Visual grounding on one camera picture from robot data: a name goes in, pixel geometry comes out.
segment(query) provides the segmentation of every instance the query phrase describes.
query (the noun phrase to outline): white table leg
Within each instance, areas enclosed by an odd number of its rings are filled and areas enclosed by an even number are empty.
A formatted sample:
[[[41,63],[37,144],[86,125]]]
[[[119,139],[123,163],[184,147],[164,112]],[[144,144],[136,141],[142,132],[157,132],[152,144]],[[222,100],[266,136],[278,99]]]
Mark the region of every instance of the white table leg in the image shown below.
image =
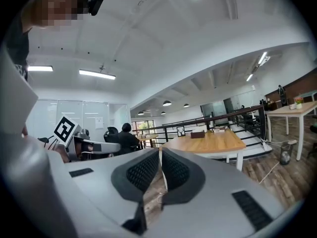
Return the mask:
[[[160,161],[160,166],[162,166],[162,151],[159,151],[158,157],[159,157],[159,161]],[[163,170],[162,170],[162,173],[163,173],[163,179],[164,179],[164,183],[165,183],[165,188],[166,188],[166,190],[168,190],[167,189],[167,181],[166,181],[166,178],[165,178]]]
[[[236,163],[237,170],[242,171],[242,165],[243,165],[243,151],[240,151],[237,153],[237,163]]]
[[[314,95],[313,95],[313,94],[312,94],[312,100],[315,101],[315,98],[314,98]],[[314,109],[314,115],[316,115],[316,110],[317,110],[317,108]]]
[[[303,140],[304,140],[304,116],[299,117],[299,140],[298,140],[298,150],[296,160],[301,159],[301,154],[303,150]]]
[[[268,140],[271,142],[272,141],[271,120],[269,116],[266,116],[266,117],[267,117],[267,128],[268,128]]]
[[[285,119],[286,119],[286,135],[288,135],[288,117],[286,117]]]

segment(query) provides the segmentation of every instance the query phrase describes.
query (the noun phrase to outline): black jacket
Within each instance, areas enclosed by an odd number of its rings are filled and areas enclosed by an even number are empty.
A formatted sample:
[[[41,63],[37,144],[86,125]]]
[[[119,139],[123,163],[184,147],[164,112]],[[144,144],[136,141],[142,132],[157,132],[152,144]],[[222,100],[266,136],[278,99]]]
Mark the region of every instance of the black jacket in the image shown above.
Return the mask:
[[[140,140],[129,132],[121,131],[118,133],[119,144],[121,145],[121,151],[124,153],[132,152],[131,146],[136,146],[140,143]]]

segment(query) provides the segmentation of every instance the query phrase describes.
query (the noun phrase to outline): window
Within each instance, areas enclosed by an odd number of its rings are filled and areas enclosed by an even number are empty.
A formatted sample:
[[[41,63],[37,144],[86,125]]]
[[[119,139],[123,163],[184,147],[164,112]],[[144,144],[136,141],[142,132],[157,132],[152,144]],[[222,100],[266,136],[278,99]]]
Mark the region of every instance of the window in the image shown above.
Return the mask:
[[[132,127],[133,127],[133,130],[136,130],[136,129],[154,128],[154,121],[153,121],[153,120],[147,120],[147,121],[133,121],[133,122],[132,122]],[[142,135],[142,134],[154,134],[154,133],[155,133],[155,130],[154,130],[154,129],[138,131],[138,135]]]

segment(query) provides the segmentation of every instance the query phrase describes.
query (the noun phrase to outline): chair backrest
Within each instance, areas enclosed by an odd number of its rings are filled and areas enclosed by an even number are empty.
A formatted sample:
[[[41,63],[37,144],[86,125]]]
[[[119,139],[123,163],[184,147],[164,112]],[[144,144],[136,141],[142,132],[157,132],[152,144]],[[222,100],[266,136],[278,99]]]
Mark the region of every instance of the chair backrest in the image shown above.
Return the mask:
[[[119,143],[118,134],[104,135],[104,140],[106,143]]]
[[[105,135],[118,134],[119,133],[119,131],[117,130],[116,127],[108,127],[107,129],[108,129],[108,131],[105,133]]]

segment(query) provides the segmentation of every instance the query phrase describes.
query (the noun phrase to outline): railing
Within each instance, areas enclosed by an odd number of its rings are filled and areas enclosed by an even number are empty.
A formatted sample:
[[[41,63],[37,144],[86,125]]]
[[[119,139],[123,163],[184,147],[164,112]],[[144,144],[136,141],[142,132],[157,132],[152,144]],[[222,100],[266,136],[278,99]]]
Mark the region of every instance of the railing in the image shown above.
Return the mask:
[[[252,113],[254,111],[259,111],[259,115],[255,116],[254,118],[252,117]],[[237,125],[238,127],[241,127],[240,130],[233,131],[234,133],[242,132],[242,131],[249,131],[253,134],[253,136],[248,136],[243,139],[249,139],[249,138],[262,138],[265,139],[265,114],[264,114],[264,108],[262,105],[254,106],[251,108],[244,108],[240,110],[235,110],[232,113],[222,115],[222,116],[217,116],[217,117],[201,117],[201,118],[196,118],[196,119],[191,119],[191,120],[185,120],[181,122],[173,122],[173,123],[168,123],[168,124],[163,124],[162,126],[158,127],[153,127],[153,128],[145,128],[145,129],[136,129],[133,130],[133,132],[136,132],[138,134],[138,131],[141,131],[143,134],[143,131],[145,130],[157,130],[157,129],[163,129],[164,132],[155,132],[153,134],[164,134],[165,137],[158,137],[156,139],[164,139],[165,143],[168,142],[169,139],[173,139],[173,137],[169,137],[168,135],[171,133],[177,133],[177,131],[173,131],[174,128],[176,127],[181,127],[183,126],[184,128],[188,127],[189,125],[196,125],[199,126],[200,124],[206,125],[207,130],[210,130],[211,128],[214,128],[215,122],[213,123],[214,126],[210,127],[210,122],[211,121],[216,121],[216,120],[221,120],[221,119],[228,119],[231,123],[223,123],[222,125],[226,125],[228,127],[231,127],[233,125]],[[261,142],[249,144],[248,146],[253,146],[261,144]]]

